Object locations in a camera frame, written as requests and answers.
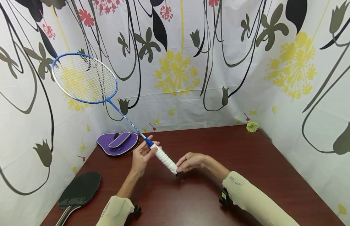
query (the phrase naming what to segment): arm sleeve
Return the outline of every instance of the arm sleeve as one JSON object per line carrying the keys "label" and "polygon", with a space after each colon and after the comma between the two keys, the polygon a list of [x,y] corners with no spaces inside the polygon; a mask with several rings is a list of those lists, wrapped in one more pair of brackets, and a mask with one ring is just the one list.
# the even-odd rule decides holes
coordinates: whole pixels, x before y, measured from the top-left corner
{"label": "arm sleeve", "polygon": [[299,226],[270,197],[237,172],[230,172],[223,181],[234,205],[253,215],[262,225]]}
{"label": "arm sleeve", "polygon": [[128,198],[112,196],[96,226],[123,226],[132,212],[134,212],[134,205]]}

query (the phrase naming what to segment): purple paddle case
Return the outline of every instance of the purple paddle case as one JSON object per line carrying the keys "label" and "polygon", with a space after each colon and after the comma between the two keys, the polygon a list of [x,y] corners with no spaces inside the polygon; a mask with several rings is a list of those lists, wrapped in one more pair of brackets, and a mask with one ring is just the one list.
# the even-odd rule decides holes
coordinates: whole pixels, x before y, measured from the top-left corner
{"label": "purple paddle case", "polygon": [[107,155],[123,156],[137,147],[139,136],[131,132],[105,133],[97,138],[97,143]]}

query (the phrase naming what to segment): table tennis paddle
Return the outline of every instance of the table tennis paddle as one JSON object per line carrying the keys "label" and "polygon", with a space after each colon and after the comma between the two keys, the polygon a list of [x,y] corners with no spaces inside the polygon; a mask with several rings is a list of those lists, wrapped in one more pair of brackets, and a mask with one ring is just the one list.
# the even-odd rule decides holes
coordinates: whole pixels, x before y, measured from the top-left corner
{"label": "table tennis paddle", "polygon": [[73,179],[58,200],[58,204],[64,212],[56,226],[63,226],[73,211],[89,203],[96,195],[100,184],[101,175],[97,172],[88,172]]}

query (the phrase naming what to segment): finger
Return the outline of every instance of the finger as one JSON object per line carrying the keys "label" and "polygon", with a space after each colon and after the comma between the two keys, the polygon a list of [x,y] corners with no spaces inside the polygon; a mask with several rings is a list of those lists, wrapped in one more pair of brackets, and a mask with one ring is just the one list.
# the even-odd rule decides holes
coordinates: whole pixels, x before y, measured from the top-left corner
{"label": "finger", "polygon": [[194,167],[189,166],[188,168],[186,168],[186,169],[183,170],[183,173],[186,173],[186,172],[188,172],[188,171],[190,171],[190,170],[192,170],[192,169],[194,169]]}
{"label": "finger", "polygon": [[[159,141],[154,141],[154,144],[159,145],[160,142],[159,142]],[[140,153],[141,153],[142,155],[146,155],[149,151],[150,151],[150,147],[149,147],[148,145],[146,145],[145,147],[143,147],[143,148],[141,149]]]}
{"label": "finger", "polygon": [[179,167],[187,158],[187,154],[181,157],[181,159],[179,159],[179,161],[176,163],[176,166]]}
{"label": "finger", "polygon": [[[153,135],[150,135],[150,136],[148,136],[147,138],[148,138],[149,140],[151,140],[151,139],[153,138]],[[137,146],[136,149],[139,150],[140,153],[141,153],[141,149],[145,148],[146,146],[148,147],[146,141],[142,141],[142,143],[141,143],[139,146]]]}
{"label": "finger", "polygon": [[149,153],[147,153],[144,158],[146,159],[146,161],[148,161],[151,157],[153,157],[153,155],[155,154],[155,152],[157,151],[157,147],[151,148],[151,150],[149,151]]}
{"label": "finger", "polygon": [[186,169],[188,167],[190,167],[190,163],[189,163],[189,161],[185,161],[176,169],[176,171],[182,172],[184,169]]}

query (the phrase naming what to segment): badminton racket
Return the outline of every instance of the badminton racket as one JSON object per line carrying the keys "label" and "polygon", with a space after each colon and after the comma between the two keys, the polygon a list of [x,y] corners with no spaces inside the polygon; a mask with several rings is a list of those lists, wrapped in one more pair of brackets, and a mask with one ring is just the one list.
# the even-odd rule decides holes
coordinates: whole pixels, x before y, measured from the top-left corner
{"label": "badminton racket", "polygon": [[159,146],[144,136],[111,101],[111,98],[117,93],[118,82],[115,75],[106,65],[85,54],[65,53],[53,61],[51,68],[54,80],[68,96],[88,104],[109,102],[145,139],[150,148],[157,147],[156,157],[173,174],[177,174],[175,163]]}

